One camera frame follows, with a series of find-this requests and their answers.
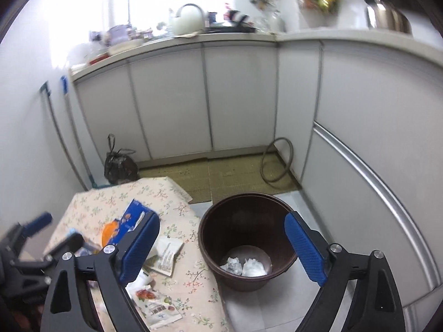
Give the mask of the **white kettle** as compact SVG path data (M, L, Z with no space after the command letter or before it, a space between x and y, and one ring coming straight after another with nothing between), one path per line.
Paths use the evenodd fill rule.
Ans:
M184 4L172 20L172 31L175 36L199 33L206 28L206 15L196 4Z

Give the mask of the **white tissue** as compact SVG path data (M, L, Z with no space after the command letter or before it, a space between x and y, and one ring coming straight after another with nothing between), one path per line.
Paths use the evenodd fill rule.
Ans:
M243 264L242 277L262 277L266 276L267 271L264 265L257 259L246 259Z

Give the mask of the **white snack wrapper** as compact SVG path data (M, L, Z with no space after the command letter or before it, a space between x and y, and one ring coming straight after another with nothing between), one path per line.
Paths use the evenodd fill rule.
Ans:
M135 289L131 292L131 297L137 312L149 329L162 328L182 319L172 299L156 292L151 286Z

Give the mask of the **white paper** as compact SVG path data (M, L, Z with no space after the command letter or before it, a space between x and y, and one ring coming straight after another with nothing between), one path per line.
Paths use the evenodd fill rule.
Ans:
M241 276L243 274L243 266L238 257L228 257L226 263L221 265L220 268L223 271L236 276Z

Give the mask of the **wall spice rack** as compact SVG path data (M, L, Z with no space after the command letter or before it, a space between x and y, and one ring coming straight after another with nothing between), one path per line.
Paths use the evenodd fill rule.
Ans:
M299 0L303 9L314 10L326 15L336 15L339 11L340 0Z

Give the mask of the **blue handled mop pole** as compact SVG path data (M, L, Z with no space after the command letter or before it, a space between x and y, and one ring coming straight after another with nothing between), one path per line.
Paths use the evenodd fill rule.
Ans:
M77 145L77 150L79 152L79 156L82 160L83 166L85 168L87 177L92 185L92 188L95 188L95 187L97 187L97 184L95 183L95 179L93 178L91 169L89 168L89 164L86 160L86 155L83 151L83 147L82 147L82 144L81 144L81 141L79 138L79 133L77 130L77 125L76 125L76 122L74 119L74 113L73 113L71 98L70 98L70 94L69 94L68 77L63 75L63 76L61 76L60 79L61 79L61 84L62 84L62 91L63 91L64 98L65 98L66 110L67 110L68 118L69 118L70 125L71 125L71 131L73 133L74 140Z

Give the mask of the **orange peel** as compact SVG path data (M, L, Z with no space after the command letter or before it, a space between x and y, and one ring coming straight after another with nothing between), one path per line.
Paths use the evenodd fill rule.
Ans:
M111 238L113 238L119 229L118 220L113 220L104 225L104 228L101 233L101 245L105 247L108 245Z

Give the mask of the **blue cookie box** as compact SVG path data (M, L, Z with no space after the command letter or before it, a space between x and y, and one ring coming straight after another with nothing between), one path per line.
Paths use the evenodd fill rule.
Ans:
M110 239L108 244L116 245L121 239L128 233L134 231L141 220L151 213L152 210L144 206L141 202L133 199L126 210L124 211L121 218L114 219L119 222L119 229L116 235Z

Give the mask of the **floral tablecloth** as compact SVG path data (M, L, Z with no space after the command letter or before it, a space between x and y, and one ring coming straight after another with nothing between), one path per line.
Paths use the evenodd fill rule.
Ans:
M46 249L75 232L99 246L90 296L102 331L229 331L191 199L167 177L73 197Z

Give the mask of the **green floor mat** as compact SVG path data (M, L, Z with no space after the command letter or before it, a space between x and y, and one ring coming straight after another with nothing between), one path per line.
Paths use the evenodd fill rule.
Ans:
M300 189L295 177L287 173L277 182L267 184L268 179L283 174L285 164L277 153L262 157L250 154L220 159L199 159L191 162L156 166L140 170L143 178L168 177L174 180L191 197L193 203L218 202L225 197L248 192L277 195Z

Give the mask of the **black garbage bag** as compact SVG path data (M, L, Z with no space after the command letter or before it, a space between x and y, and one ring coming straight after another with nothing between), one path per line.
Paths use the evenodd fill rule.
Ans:
M137 181L140 178L139 168L132 158L136 151L130 148L116 150L116 137L107 136L109 151L104 162L104 176L112 185Z

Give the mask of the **white paper leaflet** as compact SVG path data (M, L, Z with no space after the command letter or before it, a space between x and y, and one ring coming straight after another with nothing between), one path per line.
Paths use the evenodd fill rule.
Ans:
M183 245L184 243L177 238L159 236L143 266L166 277L171 277L176 256Z

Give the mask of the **purple electric kettle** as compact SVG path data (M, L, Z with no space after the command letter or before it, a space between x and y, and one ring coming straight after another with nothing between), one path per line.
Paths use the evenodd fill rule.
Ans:
M132 25L115 25L108 30L109 46L115 46L119 43L124 43L131 40L131 33L133 32Z

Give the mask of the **steel pot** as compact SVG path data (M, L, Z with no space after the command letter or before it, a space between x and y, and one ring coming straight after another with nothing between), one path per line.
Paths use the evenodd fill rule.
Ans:
M388 0L369 0L366 5L366 22L369 29L412 34L407 17Z

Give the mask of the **dark brown trash bucket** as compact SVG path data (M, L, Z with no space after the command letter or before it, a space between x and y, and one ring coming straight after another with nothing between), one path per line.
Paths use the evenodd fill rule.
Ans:
M240 193L210 207L198 228L200 252L215 279L238 292L253 292L286 271L297 260L285 233L287 203L265 193ZM267 274L243 277L221 267L228 258L256 259Z

